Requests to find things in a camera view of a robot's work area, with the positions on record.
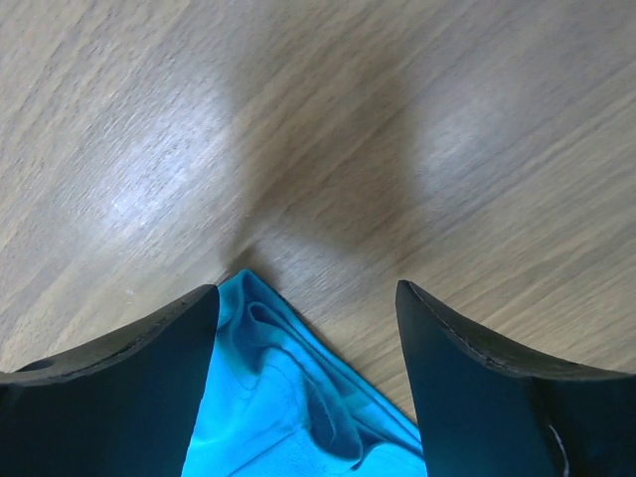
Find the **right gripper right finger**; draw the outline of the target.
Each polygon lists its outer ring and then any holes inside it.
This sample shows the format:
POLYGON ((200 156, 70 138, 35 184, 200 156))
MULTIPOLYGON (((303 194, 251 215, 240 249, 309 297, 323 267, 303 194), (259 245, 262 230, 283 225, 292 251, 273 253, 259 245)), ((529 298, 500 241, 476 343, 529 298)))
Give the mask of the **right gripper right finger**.
POLYGON ((635 378, 559 359, 415 283, 396 309, 431 476, 631 476, 635 378))

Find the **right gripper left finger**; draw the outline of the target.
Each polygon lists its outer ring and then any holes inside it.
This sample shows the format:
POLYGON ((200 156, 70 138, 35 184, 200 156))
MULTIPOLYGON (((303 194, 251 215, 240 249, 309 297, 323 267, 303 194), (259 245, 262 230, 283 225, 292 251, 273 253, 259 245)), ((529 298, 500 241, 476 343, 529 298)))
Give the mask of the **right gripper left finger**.
POLYGON ((219 291, 1 376, 4 476, 178 476, 215 343, 219 291))

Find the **teal t-shirt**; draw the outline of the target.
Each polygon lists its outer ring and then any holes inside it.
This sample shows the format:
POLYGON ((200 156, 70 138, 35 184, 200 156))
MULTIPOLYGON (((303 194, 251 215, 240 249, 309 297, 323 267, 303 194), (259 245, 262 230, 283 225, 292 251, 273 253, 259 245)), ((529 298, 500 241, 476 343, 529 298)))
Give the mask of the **teal t-shirt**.
POLYGON ((220 286, 186 476, 422 476, 418 428, 253 272, 220 286))

